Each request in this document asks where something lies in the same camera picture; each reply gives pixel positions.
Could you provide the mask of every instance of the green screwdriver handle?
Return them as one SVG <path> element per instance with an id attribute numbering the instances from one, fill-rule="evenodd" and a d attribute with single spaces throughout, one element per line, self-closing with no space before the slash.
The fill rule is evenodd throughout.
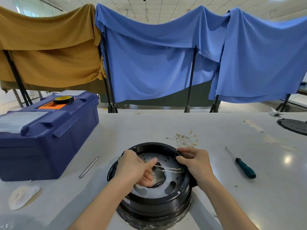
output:
<path id="1" fill-rule="evenodd" d="M 239 166 L 243 170 L 244 174 L 246 174 L 246 176 L 248 176 L 250 179 L 256 178 L 255 172 L 250 167 L 248 167 L 247 164 L 245 164 L 241 160 L 241 158 L 236 158 L 236 163 L 239 164 Z"/>

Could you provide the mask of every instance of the metal pen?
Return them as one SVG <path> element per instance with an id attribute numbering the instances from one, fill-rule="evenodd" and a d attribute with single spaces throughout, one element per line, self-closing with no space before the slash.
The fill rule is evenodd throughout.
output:
<path id="1" fill-rule="evenodd" d="M 84 174 L 93 166 L 93 164 L 98 160 L 99 156 L 92 162 L 90 165 L 84 170 L 84 172 L 79 176 L 79 178 L 82 178 Z"/>

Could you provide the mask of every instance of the blue fabric sheet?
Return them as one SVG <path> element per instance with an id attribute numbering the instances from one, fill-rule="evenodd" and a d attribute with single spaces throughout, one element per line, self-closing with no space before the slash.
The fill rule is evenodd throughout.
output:
<path id="1" fill-rule="evenodd" d="M 284 99 L 297 92 L 306 59 L 307 17 L 268 22 L 233 9 L 209 97 L 233 103 Z"/>
<path id="2" fill-rule="evenodd" d="M 210 81 L 228 20 L 229 15 L 215 15 L 200 6 L 169 23 L 149 25 L 98 4 L 95 24 L 101 32 L 106 27 L 115 102 L 154 99 L 187 88 L 195 45 L 193 85 Z"/>

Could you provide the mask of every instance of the white work table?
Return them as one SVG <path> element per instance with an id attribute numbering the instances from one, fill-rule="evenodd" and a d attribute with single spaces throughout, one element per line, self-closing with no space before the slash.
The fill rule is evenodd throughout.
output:
<path id="1" fill-rule="evenodd" d="M 285 113 L 282 117 L 307 121 L 304 112 Z M 259 229 L 306 229 L 307 136 L 283 129 L 277 120 L 278 117 L 268 113 L 252 112 L 99 113 L 100 123 L 58 180 L 0 181 L 0 228 L 8 224 L 13 225 L 13 230 L 65 229 L 80 209 L 85 208 L 106 185 L 110 166 L 125 149 L 144 142 L 161 142 L 176 147 L 176 140 L 166 137 L 192 131 L 197 136 L 196 147 L 209 151 L 218 180 Z M 255 179 L 245 176 L 225 146 L 255 171 Z M 79 179 L 78 176 L 97 156 L 100 156 L 98 161 Z M 31 203 L 12 211 L 8 207 L 8 198 L 21 185 L 37 185 L 41 191 Z M 215 220 L 214 209 L 206 195 L 198 187 L 193 190 L 210 218 Z M 194 214 L 190 211 L 171 229 L 221 229 L 206 224 L 200 228 L 195 223 L 197 217 Z M 116 213 L 108 230 L 119 229 L 133 228 Z"/>

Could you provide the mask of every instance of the tape roll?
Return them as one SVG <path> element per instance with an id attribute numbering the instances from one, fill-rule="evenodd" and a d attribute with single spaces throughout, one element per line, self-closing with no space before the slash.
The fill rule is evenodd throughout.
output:
<path id="1" fill-rule="evenodd" d="M 75 100 L 74 96 L 66 95 L 66 96 L 59 96 L 53 99 L 55 104 L 69 104 Z"/>

